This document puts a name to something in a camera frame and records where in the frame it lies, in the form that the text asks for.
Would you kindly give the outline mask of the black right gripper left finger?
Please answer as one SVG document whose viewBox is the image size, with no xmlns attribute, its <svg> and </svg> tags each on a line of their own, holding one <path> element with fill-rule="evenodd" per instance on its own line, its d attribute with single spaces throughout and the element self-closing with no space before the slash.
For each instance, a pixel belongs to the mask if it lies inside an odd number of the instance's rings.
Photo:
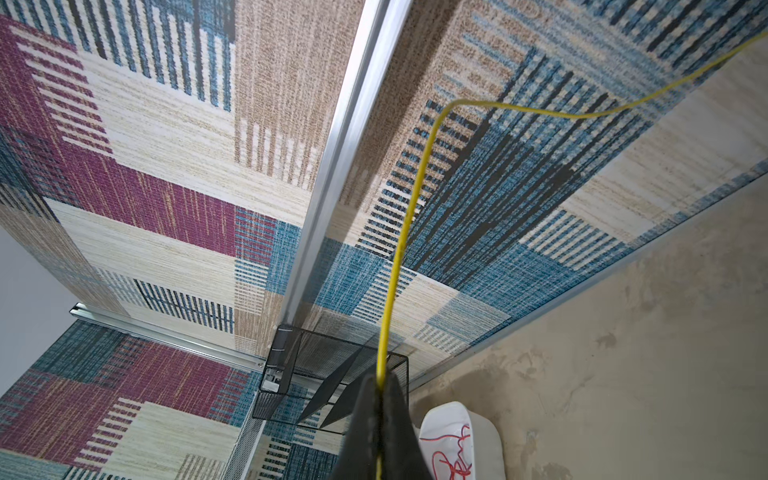
<svg viewBox="0 0 768 480">
<path fill-rule="evenodd" d="M 367 375 L 355 402 L 349 430 L 330 479 L 373 480 L 378 471 L 380 390 Z"/>
</svg>

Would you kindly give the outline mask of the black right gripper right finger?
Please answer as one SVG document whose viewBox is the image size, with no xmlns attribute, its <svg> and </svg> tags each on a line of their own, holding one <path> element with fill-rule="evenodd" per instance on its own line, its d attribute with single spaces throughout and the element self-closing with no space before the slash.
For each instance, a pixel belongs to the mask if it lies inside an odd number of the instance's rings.
<svg viewBox="0 0 768 480">
<path fill-rule="evenodd" d="M 432 478 L 410 420 L 397 377 L 388 372 L 381 393 L 380 457 L 382 479 Z"/>
</svg>

